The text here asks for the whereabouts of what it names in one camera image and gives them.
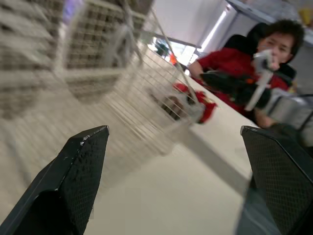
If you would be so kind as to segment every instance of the metal wire cage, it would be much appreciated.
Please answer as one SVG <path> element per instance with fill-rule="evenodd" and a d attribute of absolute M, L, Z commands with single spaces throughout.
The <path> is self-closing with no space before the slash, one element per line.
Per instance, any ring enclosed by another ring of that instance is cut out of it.
<path fill-rule="evenodd" d="M 20 5 L 0 4 L 0 10 L 12 19 L 0 15 L 1 36 L 21 42 L 16 49 L 0 39 L 0 220 L 76 133 L 101 125 L 110 127 L 101 195 L 146 160 L 170 151 L 179 135 L 199 118 L 166 95 L 156 102 L 149 93 L 154 89 L 166 94 L 174 82 L 186 83 L 181 69 L 147 47 L 149 33 L 145 32 L 160 27 L 154 14 L 147 17 L 152 1 L 131 13 L 138 47 L 125 63 L 113 61 L 109 67 L 102 62 L 108 55 L 110 36 L 126 24 L 125 12 L 116 2 L 86 0 L 68 28 L 60 26 L 62 0 L 15 2 Z M 45 21 L 38 19 L 39 12 Z M 21 19 L 29 25 L 44 23 L 36 33 L 27 34 L 15 25 L 22 23 Z M 125 44 L 121 45 L 117 56 L 123 58 L 120 52 Z M 191 91 L 189 98 L 198 106 L 194 97 Z M 173 119 L 164 106 L 178 118 Z"/>

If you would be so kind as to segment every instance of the black hair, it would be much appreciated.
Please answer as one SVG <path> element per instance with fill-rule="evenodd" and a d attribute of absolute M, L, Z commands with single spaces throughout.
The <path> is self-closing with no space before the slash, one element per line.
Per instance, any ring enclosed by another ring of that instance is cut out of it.
<path fill-rule="evenodd" d="M 269 37 L 274 33 L 289 34 L 293 37 L 294 42 L 291 48 L 292 55 L 296 55 L 304 42 L 305 30 L 298 21 L 279 20 L 272 23 L 267 27 L 265 37 Z"/>

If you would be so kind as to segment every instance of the red object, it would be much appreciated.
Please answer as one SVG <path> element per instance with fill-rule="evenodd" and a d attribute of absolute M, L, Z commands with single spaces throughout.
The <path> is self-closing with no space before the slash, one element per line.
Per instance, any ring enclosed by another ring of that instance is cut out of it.
<path fill-rule="evenodd" d="M 254 67 L 251 65 L 251 56 L 236 49 L 223 48 L 220 51 L 215 51 L 199 59 L 198 62 L 204 69 L 224 71 L 233 76 L 247 74 L 255 81 L 259 79 L 259 77 L 255 75 Z M 272 89 L 280 88 L 284 91 L 289 89 L 288 85 L 276 75 L 273 76 L 270 85 Z M 240 114 L 244 116 L 248 115 L 244 106 L 237 105 L 230 101 L 229 95 L 216 92 L 213 92 L 213 94 Z"/>
<path fill-rule="evenodd" d="M 187 95 L 191 95 L 189 92 L 188 86 L 186 86 L 182 83 L 176 83 L 173 85 L 173 87 L 182 93 L 186 93 Z M 203 124 L 210 119 L 210 117 L 213 114 L 215 107 L 217 107 L 217 104 L 214 102 L 210 102 L 204 92 L 195 91 L 195 95 L 196 95 L 199 103 L 205 105 L 205 110 L 203 112 L 203 115 L 200 118 L 200 120 L 198 121 L 199 124 Z"/>

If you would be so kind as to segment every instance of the grey object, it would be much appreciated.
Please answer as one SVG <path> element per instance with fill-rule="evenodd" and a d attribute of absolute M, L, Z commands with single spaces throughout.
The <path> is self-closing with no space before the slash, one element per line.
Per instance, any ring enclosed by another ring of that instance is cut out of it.
<path fill-rule="evenodd" d="M 300 131 L 304 144 L 313 146 L 313 106 L 305 97 L 273 89 L 263 111 L 277 122 L 289 124 Z"/>

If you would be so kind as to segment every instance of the black object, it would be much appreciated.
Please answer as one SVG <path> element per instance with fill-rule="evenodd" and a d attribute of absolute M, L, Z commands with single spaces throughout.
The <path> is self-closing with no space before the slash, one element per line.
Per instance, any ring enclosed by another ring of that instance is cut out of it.
<path fill-rule="evenodd" d="M 97 195 L 108 126 L 71 137 L 0 226 L 1 235 L 83 235 Z"/>
<path fill-rule="evenodd" d="M 282 235 L 312 235 L 313 159 L 291 137 L 243 126 L 254 182 Z"/>
<path fill-rule="evenodd" d="M 204 82 L 214 90 L 218 90 L 224 94 L 229 94 L 232 101 L 239 105 L 246 105 L 251 100 L 256 84 L 248 84 L 249 76 L 234 77 L 225 72 L 209 72 L 201 74 Z M 271 97 L 270 89 L 265 89 L 259 101 L 256 104 L 257 108 L 264 108 Z"/>
<path fill-rule="evenodd" d="M 257 46 L 259 41 L 264 38 L 266 34 L 268 25 L 265 23 L 259 23 L 252 28 L 252 30 L 247 34 L 243 35 L 233 35 L 226 42 L 226 48 L 237 49 L 245 54 L 253 56 L 257 52 Z M 290 85 L 290 80 L 294 80 L 297 75 L 295 69 L 288 65 L 288 63 L 295 57 L 298 50 L 294 53 L 293 57 L 285 64 L 280 65 L 280 69 L 275 72 L 279 77 L 287 81 L 287 84 Z"/>

